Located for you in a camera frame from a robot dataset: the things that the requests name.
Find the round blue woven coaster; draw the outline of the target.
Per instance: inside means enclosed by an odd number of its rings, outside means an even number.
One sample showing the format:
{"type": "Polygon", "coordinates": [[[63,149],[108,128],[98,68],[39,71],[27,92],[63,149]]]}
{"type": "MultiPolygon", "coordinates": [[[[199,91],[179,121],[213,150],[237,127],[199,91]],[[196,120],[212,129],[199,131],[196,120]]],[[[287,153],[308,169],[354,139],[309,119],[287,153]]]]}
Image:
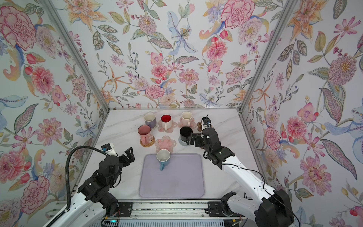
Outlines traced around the round blue woven coaster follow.
{"type": "Polygon", "coordinates": [[[178,141],[182,146],[189,146],[190,145],[190,137],[180,136],[178,141]]]}

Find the black mug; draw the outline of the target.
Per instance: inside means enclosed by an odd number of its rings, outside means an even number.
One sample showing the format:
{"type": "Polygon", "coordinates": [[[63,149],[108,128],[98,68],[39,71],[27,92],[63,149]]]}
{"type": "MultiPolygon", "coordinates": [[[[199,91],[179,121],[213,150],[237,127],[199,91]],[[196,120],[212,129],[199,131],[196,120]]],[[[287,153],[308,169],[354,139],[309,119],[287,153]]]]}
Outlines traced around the black mug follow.
{"type": "Polygon", "coordinates": [[[180,129],[180,136],[183,136],[183,137],[190,137],[190,140],[191,140],[191,134],[193,133],[193,130],[192,128],[190,127],[182,127],[180,129]]]}

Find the cream mug pink handle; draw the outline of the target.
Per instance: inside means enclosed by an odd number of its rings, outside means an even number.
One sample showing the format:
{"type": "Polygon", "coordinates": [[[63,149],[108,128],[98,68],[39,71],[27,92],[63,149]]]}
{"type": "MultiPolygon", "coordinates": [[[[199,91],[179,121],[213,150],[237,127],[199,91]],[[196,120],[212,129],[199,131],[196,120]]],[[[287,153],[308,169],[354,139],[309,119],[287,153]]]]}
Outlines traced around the cream mug pink handle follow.
{"type": "Polygon", "coordinates": [[[181,122],[183,127],[191,127],[193,115],[191,112],[183,112],[181,115],[181,122]]]}

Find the round woven cork coaster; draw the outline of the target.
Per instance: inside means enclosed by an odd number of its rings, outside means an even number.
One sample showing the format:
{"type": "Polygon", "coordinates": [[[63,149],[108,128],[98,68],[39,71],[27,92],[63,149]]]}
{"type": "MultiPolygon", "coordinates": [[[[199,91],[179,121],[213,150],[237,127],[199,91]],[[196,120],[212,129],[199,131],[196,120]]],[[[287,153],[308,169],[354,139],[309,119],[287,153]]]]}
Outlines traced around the round woven cork coaster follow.
{"type": "Polygon", "coordinates": [[[155,143],[155,137],[154,136],[152,137],[152,140],[151,140],[150,143],[143,143],[143,140],[140,140],[141,146],[146,147],[146,148],[151,147],[152,145],[154,145],[154,143],[155,143]]]}

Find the white mug blue handle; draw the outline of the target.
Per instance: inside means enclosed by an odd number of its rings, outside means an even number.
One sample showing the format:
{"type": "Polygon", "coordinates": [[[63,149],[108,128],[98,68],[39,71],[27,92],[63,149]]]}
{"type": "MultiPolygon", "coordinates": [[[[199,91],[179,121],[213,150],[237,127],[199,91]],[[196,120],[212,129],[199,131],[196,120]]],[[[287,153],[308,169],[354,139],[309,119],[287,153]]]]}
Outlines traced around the white mug blue handle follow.
{"type": "Polygon", "coordinates": [[[157,160],[160,163],[160,171],[163,171],[166,166],[168,166],[171,158],[171,153],[167,149],[161,149],[157,155],[157,160]]]}

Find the red interior white mug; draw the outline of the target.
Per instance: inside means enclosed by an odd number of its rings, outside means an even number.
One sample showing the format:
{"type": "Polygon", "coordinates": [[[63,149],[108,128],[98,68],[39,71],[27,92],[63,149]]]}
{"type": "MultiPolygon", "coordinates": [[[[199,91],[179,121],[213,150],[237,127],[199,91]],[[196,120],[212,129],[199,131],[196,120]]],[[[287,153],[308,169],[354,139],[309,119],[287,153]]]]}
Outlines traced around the red interior white mug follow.
{"type": "Polygon", "coordinates": [[[161,117],[162,128],[167,131],[173,126],[172,116],[169,114],[165,114],[161,117]]]}

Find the white mug grey handle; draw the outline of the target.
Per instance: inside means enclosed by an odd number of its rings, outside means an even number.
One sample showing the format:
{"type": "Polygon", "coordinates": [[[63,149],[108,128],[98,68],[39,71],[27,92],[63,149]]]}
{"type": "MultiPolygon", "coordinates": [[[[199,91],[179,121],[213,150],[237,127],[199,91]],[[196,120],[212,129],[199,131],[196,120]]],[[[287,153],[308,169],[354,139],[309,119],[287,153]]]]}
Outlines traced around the white mug grey handle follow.
{"type": "Polygon", "coordinates": [[[154,113],[147,113],[144,115],[145,125],[148,125],[151,129],[157,126],[156,115],[154,113]]]}

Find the brown paw print coaster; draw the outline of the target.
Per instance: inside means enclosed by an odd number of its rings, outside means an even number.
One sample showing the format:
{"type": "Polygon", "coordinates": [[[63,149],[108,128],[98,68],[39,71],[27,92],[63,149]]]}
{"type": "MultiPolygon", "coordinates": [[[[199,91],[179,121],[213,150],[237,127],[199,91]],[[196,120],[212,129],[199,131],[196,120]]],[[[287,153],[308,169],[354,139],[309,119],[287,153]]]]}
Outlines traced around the brown paw print coaster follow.
{"type": "Polygon", "coordinates": [[[202,131],[202,122],[198,122],[197,127],[198,127],[198,131],[201,132],[202,131]]]}

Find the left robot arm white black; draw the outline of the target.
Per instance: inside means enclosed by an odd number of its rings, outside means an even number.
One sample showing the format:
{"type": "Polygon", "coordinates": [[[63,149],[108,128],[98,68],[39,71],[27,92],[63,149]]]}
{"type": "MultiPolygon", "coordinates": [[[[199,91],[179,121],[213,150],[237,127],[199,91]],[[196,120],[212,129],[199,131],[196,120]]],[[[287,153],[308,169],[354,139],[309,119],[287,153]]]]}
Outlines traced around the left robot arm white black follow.
{"type": "Polygon", "coordinates": [[[135,161],[133,148],[125,150],[118,156],[114,145],[105,144],[101,149],[92,146],[78,146],[68,155],[65,166],[65,181],[67,204],[52,217],[47,227],[85,227],[98,217],[103,217],[101,226],[111,222],[113,218],[129,218],[132,211],[132,202],[121,202],[109,191],[116,188],[121,182],[123,168],[135,161]],[[91,177],[78,187],[77,193],[72,194],[70,187],[70,162],[72,155],[81,149],[98,152],[105,156],[99,163],[98,169],[91,177]]]}

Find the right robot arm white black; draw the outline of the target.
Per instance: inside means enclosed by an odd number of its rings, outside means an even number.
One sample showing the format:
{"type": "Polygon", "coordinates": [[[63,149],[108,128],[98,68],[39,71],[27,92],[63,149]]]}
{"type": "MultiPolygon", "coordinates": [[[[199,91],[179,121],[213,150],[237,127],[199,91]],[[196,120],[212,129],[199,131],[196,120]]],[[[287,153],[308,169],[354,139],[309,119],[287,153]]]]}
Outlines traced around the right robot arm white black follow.
{"type": "Polygon", "coordinates": [[[247,169],[234,152],[221,144],[218,133],[206,116],[201,133],[192,134],[191,145],[204,149],[203,157],[229,174],[250,196],[249,199],[229,192],[220,199],[218,213],[227,217],[240,214],[259,227],[290,227],[298,219],[293,213],[289,195],[266,184],[262,174],[247,169]]]}

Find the grey rectangular tray mat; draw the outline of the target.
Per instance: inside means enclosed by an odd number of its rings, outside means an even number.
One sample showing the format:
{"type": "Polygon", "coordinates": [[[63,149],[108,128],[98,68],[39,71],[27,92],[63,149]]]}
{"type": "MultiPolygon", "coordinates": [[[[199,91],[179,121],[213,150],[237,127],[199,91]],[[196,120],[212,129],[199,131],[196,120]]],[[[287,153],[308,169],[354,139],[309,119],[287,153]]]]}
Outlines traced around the grey rectangular tray mat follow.
{"type": "Polygon", "coordinates": [[[160,170],[156,154],[144,158],[139,195],[144,199],[193,199],[205,194],[202,158],[199,154],[172,154],[160,170]]]}

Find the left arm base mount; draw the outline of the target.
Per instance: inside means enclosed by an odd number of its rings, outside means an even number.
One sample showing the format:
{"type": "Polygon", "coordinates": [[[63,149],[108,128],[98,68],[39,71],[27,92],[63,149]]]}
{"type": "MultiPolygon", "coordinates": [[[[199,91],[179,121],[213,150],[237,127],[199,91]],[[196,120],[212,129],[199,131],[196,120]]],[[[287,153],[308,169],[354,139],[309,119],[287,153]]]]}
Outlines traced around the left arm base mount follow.
{"type": "Polygon", "coordinates": [[[99,201],[105,210],[104,218],[129,218],[133,202],[118,201],[111,193],[106,193],[99,201]]]}

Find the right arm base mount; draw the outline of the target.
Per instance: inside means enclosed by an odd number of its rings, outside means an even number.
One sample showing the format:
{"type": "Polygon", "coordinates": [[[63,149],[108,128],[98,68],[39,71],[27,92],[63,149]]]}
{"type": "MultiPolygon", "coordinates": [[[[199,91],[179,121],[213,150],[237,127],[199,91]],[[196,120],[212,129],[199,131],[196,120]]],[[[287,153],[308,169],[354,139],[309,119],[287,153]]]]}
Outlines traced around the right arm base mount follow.
{"type": "Polygon", "coordinates": [[[229,192],[220,201],[209,201],[205,213],[209,217],[239,217],[240,214],[232,212],[227,204],[228,200],[234,195],[236,195],[235,192],[229,192]]]}

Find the aluminium front rail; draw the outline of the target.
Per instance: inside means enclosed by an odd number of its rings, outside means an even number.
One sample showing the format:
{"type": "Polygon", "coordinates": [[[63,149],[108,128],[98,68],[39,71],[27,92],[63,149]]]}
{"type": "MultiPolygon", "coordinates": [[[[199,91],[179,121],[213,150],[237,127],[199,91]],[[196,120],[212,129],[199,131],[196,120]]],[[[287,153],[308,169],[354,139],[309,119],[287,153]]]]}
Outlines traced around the aluminium front rail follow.
{"type": "MultiPolygon", "coordinates": [[[[119,200],[133,202],[129,218],[209,218],[205,213],[209,201],[220,200],[119,200]]],[[[232,212],[240,214],[249,220],[255,220],[261,203],[237,195],[232,196],[227,202],[232,212]]]]}

